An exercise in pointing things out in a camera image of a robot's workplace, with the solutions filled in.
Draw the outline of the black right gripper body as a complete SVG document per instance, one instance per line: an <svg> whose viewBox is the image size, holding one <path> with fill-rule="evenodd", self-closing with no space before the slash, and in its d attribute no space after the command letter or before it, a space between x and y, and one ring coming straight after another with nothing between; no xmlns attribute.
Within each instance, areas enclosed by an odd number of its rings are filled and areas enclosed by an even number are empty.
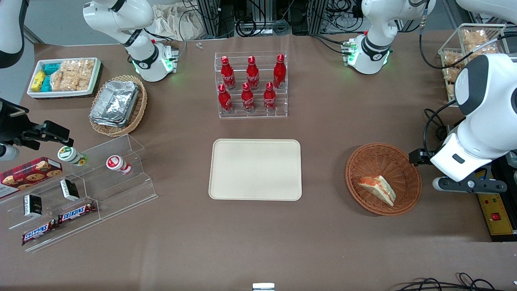
<svg viewBox="0 0 517 291"><path fill-rule="evenodd" d="M28 117L29 110L23 106L0 99L0 140L19 147L40 148L39 124Z"/></svg>

